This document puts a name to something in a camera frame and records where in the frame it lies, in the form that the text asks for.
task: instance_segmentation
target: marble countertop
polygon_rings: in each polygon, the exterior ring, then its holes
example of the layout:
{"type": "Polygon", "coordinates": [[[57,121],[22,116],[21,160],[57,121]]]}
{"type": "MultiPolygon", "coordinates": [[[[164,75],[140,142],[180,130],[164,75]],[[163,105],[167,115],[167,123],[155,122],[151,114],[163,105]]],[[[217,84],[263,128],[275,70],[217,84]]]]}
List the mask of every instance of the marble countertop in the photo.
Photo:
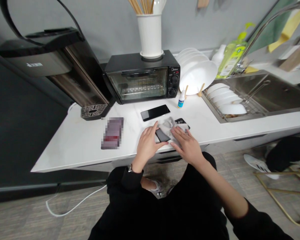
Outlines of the marble countertop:
{"type": "MultiPolygon", "coordinates": [[[[267,64],[257,64],[253,67],[267,70],[292,84],[300,83],[300,70],[287,73],[267,64]]],[[[168,117],[183,118],[200,145],[300,127],[300,112],[220,124],[202,98],[197,95],[188,96],[182,109],[177,108],[178,98],[179,95],[173,99],[124,105],[115,103],[104,119],[95,121],[81,119],[81,108],[75,105],[31,172],[50,172],[133,157],[144,128],[152,126],[156,120],[159,123],[163,122],[168,117]],[[143,122],[140,114],[142,111],[163,104],[168,106],[171,113],[143,122]],[[110,117],[124,118],[122,143],[119,149],[101,150],[101,141],[110,117]]],[[[172,149],[170,145],[166,145],[158,152],[172,149]]]]}

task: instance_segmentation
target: white cable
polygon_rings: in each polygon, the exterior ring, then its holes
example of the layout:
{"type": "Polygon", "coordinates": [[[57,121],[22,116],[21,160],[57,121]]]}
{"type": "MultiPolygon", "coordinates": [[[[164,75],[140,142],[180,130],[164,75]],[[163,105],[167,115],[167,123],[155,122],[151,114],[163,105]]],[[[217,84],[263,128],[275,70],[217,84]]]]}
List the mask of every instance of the white cable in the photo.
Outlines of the white cable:
{"type": "Polygon", "coordinates": [[[48,211],[51,213],[51,215],[53,215],[53,216],[55,216],[55,217],[63,217],[63,216],[65,216],[65,215],[71,213],[77,206],[79,206],[81,203],[83,203],[89,196],[91,196],[91,195],[95,194],[96,192],[98,192],[98,191],[104,189],[105,187],[106,187],[106,185],[104,185],[102,188],[100,188],[100,189],[94,191],[93,193],[89,194],[89,195],[86,196],[81,202],[79,202],[74,208],[72,208],[69,212],[66,212],[66,213],[64,213],[64,214],[55,214],[55,213],[53,213],[53,212],[51,211],[51,209],[50,209],[50,207],[49,207],[48,202],[49,202],[51,199],[55,198],[55,197],[57,196],[57,194],[56,194],[54,197],[52,197],[52,198],[50,198],[49,200],[46,201],[47,209],[48,209],[48,211]]]}
{"type": "Polygon", "coordinates": [[[74,102],[74,103],[71,104],[71,106],[68,108],[68,114],[69,114],[69,112],[71,111],[71,109],[72,109],[76,104],[77,104],[76,102],[74,102]]]}

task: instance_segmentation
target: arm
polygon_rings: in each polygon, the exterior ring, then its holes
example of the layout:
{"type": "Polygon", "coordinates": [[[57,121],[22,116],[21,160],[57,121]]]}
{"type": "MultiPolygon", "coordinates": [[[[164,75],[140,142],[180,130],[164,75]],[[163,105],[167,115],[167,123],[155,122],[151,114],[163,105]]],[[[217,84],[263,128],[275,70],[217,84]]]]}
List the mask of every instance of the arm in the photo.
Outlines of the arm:
{"type": "Polygon", "coordinates": [[[191,135],[185,134],[180,128],[171,130],[180,142],[182,149],[171,143],[182,158],[205,178],[211,188],[219,196],[226,216],[234,227],[239,239],[291,239],[265,213],[258,212],[243,198],[203,157],[199,143],[191,135]]]}
{"type": "Polygon", "coordinates": [[[104,211],[102,217],[91,231],[89,239],[95,239],[101,234],[115,231],[123,224],[131,223],[139,218],[132,216],[132,212],[140,206],[141,194],[150,192],[142,191],[140,184],[143,168],[155,152],[167,142],[156,144],[154,141],[157,122],[153,127],[146,128],[141,134],[137,155],[132,162],[132,171],[128,172],[126,167],[114,169],[107,179],[110,204],[104,211]]]}

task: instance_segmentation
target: smartphone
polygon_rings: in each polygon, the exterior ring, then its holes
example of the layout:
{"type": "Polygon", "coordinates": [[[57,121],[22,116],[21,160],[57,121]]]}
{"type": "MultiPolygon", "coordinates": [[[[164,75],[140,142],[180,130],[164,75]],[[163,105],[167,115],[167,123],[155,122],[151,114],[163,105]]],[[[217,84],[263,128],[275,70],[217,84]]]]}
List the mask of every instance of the smartphone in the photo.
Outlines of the smartphone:
{"type": "Polygon", "coordinates": [[[167,113],[170,113],[170,110],[167,108],[166,105],[162,105],[142,112],[141,116],[143,121],[146,122],[148,120],[163,116],[167,113]]]}
{"type": "MultiPolygon", "coordinates": [[[[179,118],[177,120],[175,120],[176,123],[186,123],[183,118],[179,118]]],[[[165,135],[161,129],[158,129],[155,131],[155,134],[157,136],[157,138],[159,139],[160,142],[167,142],[170,140],[170,138],[165,135]]]]}
{"type": "Polygon", "coordinates": [[[101,142],[101,149],[118,149],[121,143],[123,118],[110,118],[101,142]]]}

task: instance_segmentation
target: oven door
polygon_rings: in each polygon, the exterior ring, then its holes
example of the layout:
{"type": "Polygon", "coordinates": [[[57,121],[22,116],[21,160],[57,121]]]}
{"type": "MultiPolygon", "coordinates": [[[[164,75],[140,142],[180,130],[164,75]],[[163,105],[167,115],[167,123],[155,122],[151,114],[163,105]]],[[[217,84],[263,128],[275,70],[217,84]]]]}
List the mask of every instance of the oven door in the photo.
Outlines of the oven door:
{"type": "Polygon", "coordinates": [[[107,73],[119,101],[141,102],[166,98],[168,67],[107,73]]]}

